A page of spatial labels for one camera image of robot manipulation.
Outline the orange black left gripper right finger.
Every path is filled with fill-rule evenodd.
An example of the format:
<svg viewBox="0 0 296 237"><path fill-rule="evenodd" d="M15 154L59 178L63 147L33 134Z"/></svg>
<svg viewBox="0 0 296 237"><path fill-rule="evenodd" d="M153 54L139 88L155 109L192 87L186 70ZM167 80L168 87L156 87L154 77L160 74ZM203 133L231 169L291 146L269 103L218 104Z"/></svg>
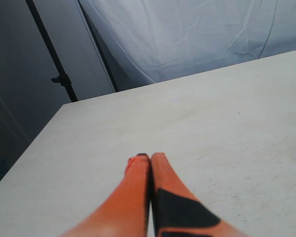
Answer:
<svg viewBox="0 0 296 237"><path fill-rule="evenodd" d="M151 157L156 237L246 237L219 218L184 185L164 153Z"/></svg>

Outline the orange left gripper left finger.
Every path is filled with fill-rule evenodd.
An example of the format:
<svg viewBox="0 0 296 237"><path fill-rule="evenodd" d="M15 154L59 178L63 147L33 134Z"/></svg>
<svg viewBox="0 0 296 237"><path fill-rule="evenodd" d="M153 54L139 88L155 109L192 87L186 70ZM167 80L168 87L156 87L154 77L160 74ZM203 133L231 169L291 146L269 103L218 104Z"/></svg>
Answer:
<svg viewBox="0 0 296 237"><path fill-rule="evenodd" d="M124 177L113 193L64 237L145 237L149 217L150 159L129 158Z"/></svg>

